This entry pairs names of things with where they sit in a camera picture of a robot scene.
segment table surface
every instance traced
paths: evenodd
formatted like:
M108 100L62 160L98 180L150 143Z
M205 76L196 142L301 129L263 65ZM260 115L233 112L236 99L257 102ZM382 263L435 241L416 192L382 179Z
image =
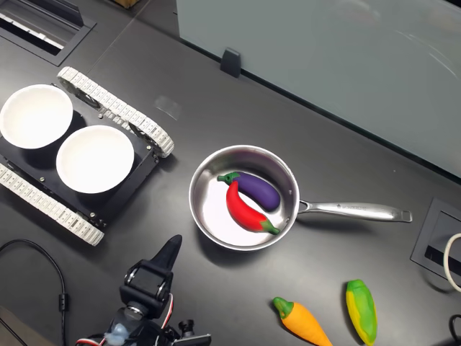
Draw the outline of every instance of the table surface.
M461 312L461 295L410 256L432 198L461 208L459 185L250 79L224 74L158 29L155 0L135 12L102 0L74 2L98 24L62 66L152 117L176 147L96 248L0 187L0 243L36 241L63 270L72 299L69 340L104 331L122 305L118 287L126 270L181 234L171 322L194 319L196 332L211 333L213 345L305 345L279 326L270 306L275 296L310 309L334 345L357 345L344 303L344 284L356 278L375 300L376 345L450 345L448 318ZM61 68L1 38L0 52L0 105L21 87L56 82ZM160 97L176 104L173 116L155 107ZM73 101L78 111L85 108ZM225 251L195 226L187 196L200 162L235 144L280 156L306 200L387 204L412 210L414 221L302 215L268 249ZM18 247L0 256L0 273L0 305L58 344L59 284L49 263Z

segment saucepan handle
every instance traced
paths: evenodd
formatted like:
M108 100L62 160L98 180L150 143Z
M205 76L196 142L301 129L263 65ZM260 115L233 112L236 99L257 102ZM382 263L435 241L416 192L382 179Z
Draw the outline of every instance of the saucepan handle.
M371 221L412 222L413 216L408 210L401 210L387 205L373 203L311 203L300 200L306 206L302 213L325 213Z

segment orange carrot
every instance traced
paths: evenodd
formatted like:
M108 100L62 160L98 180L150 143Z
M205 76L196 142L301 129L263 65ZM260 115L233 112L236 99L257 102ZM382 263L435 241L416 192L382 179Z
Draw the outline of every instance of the orange carrot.
M332 346L315 317L299 303L276 297L273 303L282 323L297 336L317 346Z

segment bowl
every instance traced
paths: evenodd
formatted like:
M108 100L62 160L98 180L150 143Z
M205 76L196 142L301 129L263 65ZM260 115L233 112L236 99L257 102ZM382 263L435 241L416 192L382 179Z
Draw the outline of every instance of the bowl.
M31 85L15 92L0 111L0 133L14 146L42 148L69 128L72 101L51 85Z
M72 190L101 193L119 185L133 168L130 139L110 126L95 125L72 133L59 148L56 169Z

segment red pepper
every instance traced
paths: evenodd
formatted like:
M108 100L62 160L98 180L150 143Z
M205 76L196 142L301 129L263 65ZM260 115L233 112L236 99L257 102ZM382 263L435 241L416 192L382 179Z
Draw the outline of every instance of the red pepper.
M249 231L266 231L270 234L278 234L280 232L266 216L248 206L240 198L237 181L230 184L226 201L230 215L245 229Z

